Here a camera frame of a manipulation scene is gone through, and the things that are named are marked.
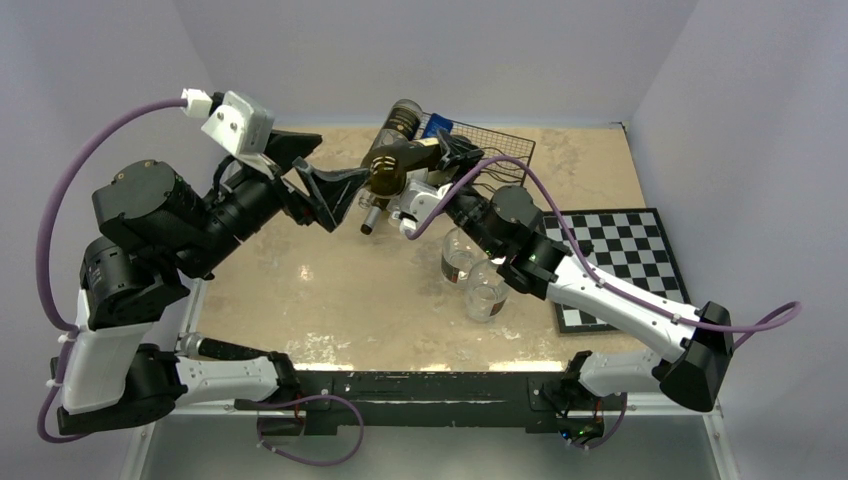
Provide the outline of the clear bottle white cap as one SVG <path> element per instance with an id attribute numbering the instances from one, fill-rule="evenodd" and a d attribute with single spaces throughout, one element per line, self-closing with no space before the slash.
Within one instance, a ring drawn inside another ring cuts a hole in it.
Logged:
<path id="1" fill-rule="evenodd" d="M 484 259 L 470 270 L 465 288 L 466 314 L 479 323 L 493 321 L 502 311 L 510 287 L 498 273 L 504 258 Z"/>

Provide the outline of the blue square glass bottle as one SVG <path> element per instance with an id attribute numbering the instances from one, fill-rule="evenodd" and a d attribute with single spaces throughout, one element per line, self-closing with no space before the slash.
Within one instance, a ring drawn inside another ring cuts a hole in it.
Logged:
<path id="1" fill-rule="evenodd" d="M 437 113 L 431 113 L 427 118 L 427 122 L 424 125 L 424 129 L 420 137 L 437 138 L 440 132 L 445 131 L 447 133 L 450 133 L 453 127 L 454 122 L 451 119 L 441 116 Z"/>

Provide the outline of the dark brown glass bottle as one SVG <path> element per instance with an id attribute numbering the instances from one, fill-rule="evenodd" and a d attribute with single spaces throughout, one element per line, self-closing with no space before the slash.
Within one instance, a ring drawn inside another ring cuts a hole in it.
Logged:
<path id="1" fill-rule="evenodd" d="M 399 195 L 410 172 L 433 171 L 444 152 L 435 139 L 398 141 L 370 150 L 360 166 L 369 171 L 365 189 L 378 198 Z"/>

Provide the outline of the clear bottle silver cap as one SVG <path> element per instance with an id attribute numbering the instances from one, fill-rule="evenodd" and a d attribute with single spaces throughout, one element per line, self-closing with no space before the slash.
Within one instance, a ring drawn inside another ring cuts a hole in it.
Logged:
<path id="1" fill-rule="evenodd" d="M 454 227 L 442 241 L 442 277 L 451 285 L 464 289 L 472 268 L 484 258 L 480 247 L 461 228 Z"/>

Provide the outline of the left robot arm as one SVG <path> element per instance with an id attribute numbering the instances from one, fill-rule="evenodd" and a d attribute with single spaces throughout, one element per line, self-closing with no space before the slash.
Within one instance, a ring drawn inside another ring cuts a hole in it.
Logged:
<path id="1" fill-rule="evenodd" d="M 127 166 L 94 192 L 100 236 L 81 263 L 77 332 L 68 354 L 52 364 L 62 437 L 149 424 L 183 405 L 233 399 L 284 409 L 301 397 L 284 353 L 206 343 L 178 353 L 145 335 L 188 296 L 185 278 L 211 280 L 275 215 L 327 231 L 341 224 L 371 173 L 315 168 L 307 158 L 321 141 L 275 131 L 264 151 L 269 174 L 245 164 L 231 172 L 235 158 L 227 156 L 205 195 L 152 159 Z"/>

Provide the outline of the black wire wine rack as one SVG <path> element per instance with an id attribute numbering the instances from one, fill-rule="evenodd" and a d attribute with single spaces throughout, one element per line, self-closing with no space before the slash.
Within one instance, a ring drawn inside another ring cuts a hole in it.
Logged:
<path id="1" fill-rule="evenodd" d="M 429 115 L 430 113 L 424 113 L 422 115 L 421 125 L 414 139 L 421 139 L 420 135 Z M 483 150 L 484 158 L 504 155 L 516 158 L 525 165 L 531 163 L 536 147 L 534 140 L 499 130 L 471 125 L 458 120 L 452 121 L 454 122 L 454 127 L 450 133 L 468 138 L 473 144 Z M 514 164 L 493 163 L 483 169 L 483 174 L 478 179 L 478 182 L 488 187 L 495 187 L 506 184 L 523 185 L 525 180 L 526 173 L 520 167 Z"/>

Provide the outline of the clear glass bottle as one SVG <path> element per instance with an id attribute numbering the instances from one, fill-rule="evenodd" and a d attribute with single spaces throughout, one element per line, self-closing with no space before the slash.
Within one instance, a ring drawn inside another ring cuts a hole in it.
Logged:
<path id="1" fill-rule="evenodd" d="M 379 147 L 413 140 L 421 125 L 422 115 L 423 111 L 420 105 L 413 100 L 400 99 L 395 102 L 361 165 L 370 167 L 371 157 Z M 371 191 L 365 195 L 365 206 L 368 213 L 360 227 L 362 234 L 370 235 L 373 232 L 380 215 L 387 208 L 390 198 L 389 194 L 375 194 Z"/>

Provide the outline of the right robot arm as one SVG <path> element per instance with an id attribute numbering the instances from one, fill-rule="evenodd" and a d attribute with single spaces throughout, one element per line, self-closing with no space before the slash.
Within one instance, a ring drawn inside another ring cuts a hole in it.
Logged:
<path id="1" fill-rule="evenodd" d="M 660 392 L 676 404 L 711 411 L 730 360 L 733 340 L 726 308 L 697 308 L 652 294 L 588 262 L 567 224 L 563 239 L 550 238 L 543 213 L 522 186 L 499 188 L 491 197 L 471 185 L 487 166 L 482 152 L 462 136 L 437 134 L 434 166 L 452 172 L 438 187 L 417 183 L 401 198 L 401 230 L 421 236 L 446 214 L 488 258 L 515 292 L 575 307 L 638 339 L 641 352 L 580 352 L 561 381 L 564 399 L 576 407 L 612 394 Z"/>

